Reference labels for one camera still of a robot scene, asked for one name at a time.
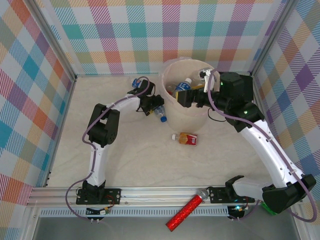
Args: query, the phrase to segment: blue bottle cap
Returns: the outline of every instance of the blue bottle cap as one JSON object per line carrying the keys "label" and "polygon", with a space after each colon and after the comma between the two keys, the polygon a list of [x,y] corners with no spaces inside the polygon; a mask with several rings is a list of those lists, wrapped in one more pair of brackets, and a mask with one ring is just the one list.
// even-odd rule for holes
{"label": "blue bottle cap", "polygon": [[166,116],[162,116],[162,117],[160,118],[160,121],[161,121],[162,123],[166,122],[166,121],[167,121],[167,117],[166,117]]}
{"label": "blue bottle cap", "polygon": [[139,86],[139,83],[141,82],[141,80],[138,80],[137,78],[135,78],[132,82],[132,87],[133,88],[137,88]]}

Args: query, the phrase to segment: plaid wall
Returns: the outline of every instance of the plaid wall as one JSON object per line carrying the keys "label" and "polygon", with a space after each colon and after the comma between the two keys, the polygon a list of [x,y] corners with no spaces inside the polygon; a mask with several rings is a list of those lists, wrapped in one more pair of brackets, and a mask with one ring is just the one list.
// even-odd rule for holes
{"label": "plaid wall", "polygon": [[[319,205],[320,0],[300,0],[256,84],[273,134],[292,161],[317,179],[312,193]],[[309,203],[306,208],[312,214]]]}
{"label": "plaid wall", "polygon": [[16,239],[55,147],[71,80],[23,0],[0,2],[0,240]]}
{"label": "plaid wall", "polygon": [[286,1],[37,2],[74,70],[95,75],[157,73],[177,57],[247,72]]}

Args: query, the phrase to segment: plastic bucket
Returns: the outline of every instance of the plastic bucket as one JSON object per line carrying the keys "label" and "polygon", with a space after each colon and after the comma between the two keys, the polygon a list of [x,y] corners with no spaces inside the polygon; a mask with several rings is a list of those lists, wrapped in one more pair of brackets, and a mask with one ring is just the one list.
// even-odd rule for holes
{"label": "plastic bucket", "polygon": [[198,131],[205,125],[208,118],[208,107],[196,107],[193,103],[191,107],[181,106],[177,100],[166,91],[167,83],[179,84],[192,79],[191,87],[200,83],[199,70],[204,68],[214,69],[211,65],[194,59],[176,60],[168,65],[160,75],[160,94],[164,99],[165,113],[169,126],[177,132]]}

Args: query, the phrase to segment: water bottle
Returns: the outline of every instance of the water bottle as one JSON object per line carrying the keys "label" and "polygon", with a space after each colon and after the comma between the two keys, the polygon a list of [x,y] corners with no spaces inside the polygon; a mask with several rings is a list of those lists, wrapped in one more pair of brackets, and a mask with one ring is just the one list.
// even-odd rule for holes
{"label": "water bottle", "polygon": [[189,89],[191,88],[191,83],[192,83],[192,80],[191,80],[190,78],[187,78],[185,81],[180,82],[180,83],[176,86],[176,88],[175,88],[172,96],[173,96],[174,98],[176,98],[176,92],[184,91],[184,90],[189,90]]}
{"label": "water bottle", "polygon": [[165,90],[170,94],[172,95],[174,93],[174,91],[176,90],[176,87],[177,85],[172,83],[172,82],[169,82],[165,85]]}
{"label": "water bottle", "polygon": [[154,113],[157,117],[160,118],[160,121],[162,123],[167,121],[167,117],[166,117],[166,111],[165,111],[165,107],[163,105],[158,106],[155,110]]}
{"label": "water bottle", "polygon": [[143,81],[143,79],[139,79],[139,80],[138,80],[138,78],[135,78],[135,79],[132,81],[132,87],[133,87],[134,89],[139,88],[139,87],[141,86],[141,84],[142,84],[142,81]]}

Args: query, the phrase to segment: red glitter tube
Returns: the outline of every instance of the red glitter tube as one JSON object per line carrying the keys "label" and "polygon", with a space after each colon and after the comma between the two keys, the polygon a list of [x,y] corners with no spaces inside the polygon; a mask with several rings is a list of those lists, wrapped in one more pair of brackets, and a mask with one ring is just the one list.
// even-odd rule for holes
{"label": "red glitter tube", "polygon": [[173,232],[201,203],[208,198],[206,189],[199,190],[196,195],[165,225]]}

